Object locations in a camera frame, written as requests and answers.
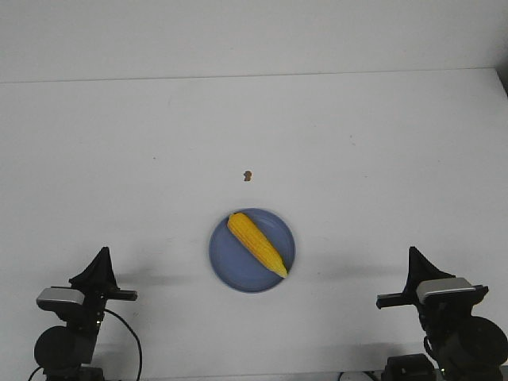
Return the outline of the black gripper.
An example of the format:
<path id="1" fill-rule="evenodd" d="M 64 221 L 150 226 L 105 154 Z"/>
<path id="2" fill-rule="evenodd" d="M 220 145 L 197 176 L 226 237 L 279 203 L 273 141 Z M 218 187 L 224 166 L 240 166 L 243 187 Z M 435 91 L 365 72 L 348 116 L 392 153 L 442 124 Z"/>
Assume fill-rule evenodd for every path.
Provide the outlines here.
<path id="1" fill-rule="evenodd" d="M 400 293 L 378 295 L 376 306 L 379 309 L 415 306 L 425 333 L 425 344 L 431 349 L 438 348 L 471 317 L 473 307 L 482 302 L 489 291 L 487 286 L 473 285 L 475 291 L 432 296 L 425 304 L 418 301 L 416 290 L 422 282 L 455 277 L 438 269 L 416 247 L 410 246 L 406 285 Z"/>
<path id="2" fill-rule="evenodd" d="M 71 286 L 83 292 L 82 306 L 71 306 L 56 311 L 56 315 L 73 329 L 97 333 L 109 300 L 133 302 L 136 291 L 119 289 L 114 275 L 110 248 L 102 247 L 91 263 L 78 275 L 69 279 Z"/>

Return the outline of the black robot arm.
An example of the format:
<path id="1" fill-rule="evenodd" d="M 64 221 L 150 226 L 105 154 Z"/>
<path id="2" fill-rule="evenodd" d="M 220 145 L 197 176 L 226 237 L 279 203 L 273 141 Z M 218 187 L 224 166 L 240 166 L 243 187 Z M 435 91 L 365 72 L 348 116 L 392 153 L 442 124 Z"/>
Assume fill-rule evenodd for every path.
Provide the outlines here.
<path id="1" fill-rule="evenodd" d="M 408 251 L 403 290 L 380 294 L 378 309 L 414 306 L 425 351 L 387 359 L 382 380 L 501 380 L 507 336 L 491 320 L 473 315 L 489 289 L 438 269 L 416 247 Z"/>
<path id="2" fill-rule="evenodd" d="M 136 291 L 122 290 L 112 267 L 110 249 L 100 249 L 91 263 L 68 287 L 47 287 L 37 296 L 37 306 L 53 312 L 64 322 L 46 329 L 34 346 L 34 359 L 47 380 L 104 380 L 102 368 L 92 367 L 94 350 L 104 317 L 119 320 L 137 345 L 139 380 L 143 367 L 140 338 L 119 314 L 106 308 L 107 302 L 137 300 Z"/>

